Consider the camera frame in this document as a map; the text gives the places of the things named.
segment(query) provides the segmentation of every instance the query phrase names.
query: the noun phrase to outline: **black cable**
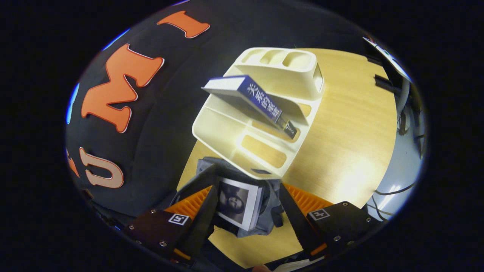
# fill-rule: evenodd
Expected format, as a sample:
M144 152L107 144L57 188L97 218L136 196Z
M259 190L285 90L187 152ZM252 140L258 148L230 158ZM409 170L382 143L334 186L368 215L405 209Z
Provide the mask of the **black cable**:
M414 185L415 185L415 182L414 182L414 183L412 183L412 184L410 184L409 186L407 186L407 187L405 187L405 188L403 188L403 189L401 189L401 190L395 191L395 192L390 192L390 193L382 193L382 192L380 192L380 191L378 191L378 190L375 190L375 193L377 193L377 194L379 194L379 195L381 195L381 196L389 196L389 195L394 195L394 194L398 194L398 193L404 192L404 191L406 191L406 190L408 190L408 189L412 188Z
M387 222L388 219L381 216L381 213L380 213L380 210L378 209L377 202L375 201L375 198L373 196L371 196L371 199L373 199L373 203L375 204L375 210L377 210L377 213L378 213L378 216L380 217L380 219L383 220L384 222Z
M370 204L367 204L367 206L368 206L368 207L372 207L373 209L375 209L375 210L376 210L376 208L375 208L375 207L373 207L373 206L371 206ZM381 210L380 210L380 212L381 212L381 213L383 213L383 214L386 214L386 215L395 215L394 213L391 213L391 212L384 212L384 211L381 211Z

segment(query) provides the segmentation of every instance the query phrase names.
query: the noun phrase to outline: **table surface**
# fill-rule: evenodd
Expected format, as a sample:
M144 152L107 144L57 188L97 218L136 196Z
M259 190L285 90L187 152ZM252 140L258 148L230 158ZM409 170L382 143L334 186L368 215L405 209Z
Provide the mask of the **table surface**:
M282 178L329 202L349 201L361 208L385 174L396 137L393 93L375 86L387 78L383 67L353 53L315 48L325 92L309 133ZM197 141L181 175L178 190L196 174L197 161L219 157ZM284 225L267 236L239 238L215 227L209 240L244 268L268 263L302 250L283 214Z

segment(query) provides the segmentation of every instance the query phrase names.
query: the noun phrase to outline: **blue book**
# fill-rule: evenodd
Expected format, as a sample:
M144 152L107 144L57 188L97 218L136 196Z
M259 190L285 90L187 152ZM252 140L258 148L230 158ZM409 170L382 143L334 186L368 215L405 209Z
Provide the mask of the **blue book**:
M269 121L291 139L296 135L296 128L283 116L282 109L248 75L211 78L202 89L217 95L255 120L265 123Z

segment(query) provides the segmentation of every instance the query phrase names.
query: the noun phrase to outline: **white desk organizer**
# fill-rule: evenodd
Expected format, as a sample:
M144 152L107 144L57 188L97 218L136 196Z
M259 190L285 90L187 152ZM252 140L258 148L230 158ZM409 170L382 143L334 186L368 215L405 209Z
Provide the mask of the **white desk organizer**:
M280 179L309 132L324 93L316 56L307 51L254 47L224 76L249 75L298 129L294 139L254 120L210 94L193 123L193 135L248 176Z

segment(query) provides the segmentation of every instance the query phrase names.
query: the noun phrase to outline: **photo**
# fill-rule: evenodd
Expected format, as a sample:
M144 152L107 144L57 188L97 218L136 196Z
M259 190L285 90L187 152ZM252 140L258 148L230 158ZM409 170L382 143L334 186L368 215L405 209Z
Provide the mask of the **photo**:
M242 224L249 190L230 184L220 183L218 211L226 217Z

